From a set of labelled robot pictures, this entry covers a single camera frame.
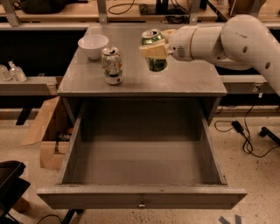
white robotic arm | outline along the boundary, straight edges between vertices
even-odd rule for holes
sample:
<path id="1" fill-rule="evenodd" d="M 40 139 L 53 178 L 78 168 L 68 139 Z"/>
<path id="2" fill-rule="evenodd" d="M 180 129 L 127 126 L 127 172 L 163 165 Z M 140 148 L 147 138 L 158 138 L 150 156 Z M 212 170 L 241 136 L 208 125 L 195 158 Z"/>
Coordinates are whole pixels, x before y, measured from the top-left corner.
<path id="1" fill-rule="evenodd" d="M 222 27 L 184 26 L 162 33 L 164 45 L 140 47 L 145 58 L 165 59 L 171 54 L 176 60 L 206 60 L 233 70 L 253 67 L 280 95 L 280 45 L 257 18 L 240 15 Z"/>

held can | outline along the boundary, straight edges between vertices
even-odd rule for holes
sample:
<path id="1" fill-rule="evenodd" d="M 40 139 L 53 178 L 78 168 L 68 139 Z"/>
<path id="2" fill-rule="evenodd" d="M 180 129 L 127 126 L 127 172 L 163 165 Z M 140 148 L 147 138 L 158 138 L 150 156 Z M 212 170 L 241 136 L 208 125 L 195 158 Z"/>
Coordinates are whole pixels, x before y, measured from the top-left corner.
<path id="1" fill-rule="evenodd" d="M 154 42 L 164 39 L 159 29 L 150 29 L 142 33 L 142 45 L 151 45 Z M 166 59 L 149 59 L 146 58 L 148 68 L 152 72 L 159 72 L 167 67 Z"/>
<path id="2" fill-rule="evenodd" d="M 116 85 L 123 81 L 121 54 L 116 47 L 107 47 L 102 50 L 101 64 L 108 84 Z"/>

black seat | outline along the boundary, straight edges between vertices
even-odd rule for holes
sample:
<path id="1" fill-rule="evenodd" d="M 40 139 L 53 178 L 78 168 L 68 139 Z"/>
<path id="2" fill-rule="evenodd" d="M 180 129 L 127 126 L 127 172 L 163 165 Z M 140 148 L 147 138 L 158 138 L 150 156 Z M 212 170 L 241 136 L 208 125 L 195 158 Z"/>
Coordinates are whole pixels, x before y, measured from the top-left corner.
<path id="1" fill-rule="evenodd" d="M 20 178 L 24 169 L 25 164 L 18 161 L 0 162 L 0 220 L 13 208 L 30 185 Z"/>

plastic bottle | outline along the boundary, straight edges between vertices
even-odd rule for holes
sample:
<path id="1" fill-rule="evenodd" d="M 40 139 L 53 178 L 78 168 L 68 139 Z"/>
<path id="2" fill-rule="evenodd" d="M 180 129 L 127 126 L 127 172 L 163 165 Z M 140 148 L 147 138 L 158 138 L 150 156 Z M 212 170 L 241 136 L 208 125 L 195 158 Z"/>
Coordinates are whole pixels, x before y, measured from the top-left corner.
<path id="1" fill-rule="evenodd" d="M 21 67 L 15 66 L 15 64 L 12 61 L 9 61 L 9 65 L 10 65 L 10 75 L 14 81 L 23 82 L 27 80 L 25 73 L 21 69 Z"/>
<path id="2" fill-rule="evenodd" d="M 0 65 L 0 81 L 8 81 L 11 79 L 11 75 L 6 66 Z"/>

bowl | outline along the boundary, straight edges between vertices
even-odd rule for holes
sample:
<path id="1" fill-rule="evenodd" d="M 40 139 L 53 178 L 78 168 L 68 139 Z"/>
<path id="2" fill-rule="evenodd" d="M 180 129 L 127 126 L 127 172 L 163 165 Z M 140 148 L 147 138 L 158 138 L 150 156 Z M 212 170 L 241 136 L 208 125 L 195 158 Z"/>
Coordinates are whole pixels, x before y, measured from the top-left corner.
<path id="1" fill-rule="evenodd" d="M 79 39 L 78 46 L 91 60 L 98 60 L 102 56 L 102 49 L 108 42 L 109 39 L 106 36 L 92 34 Z"/>

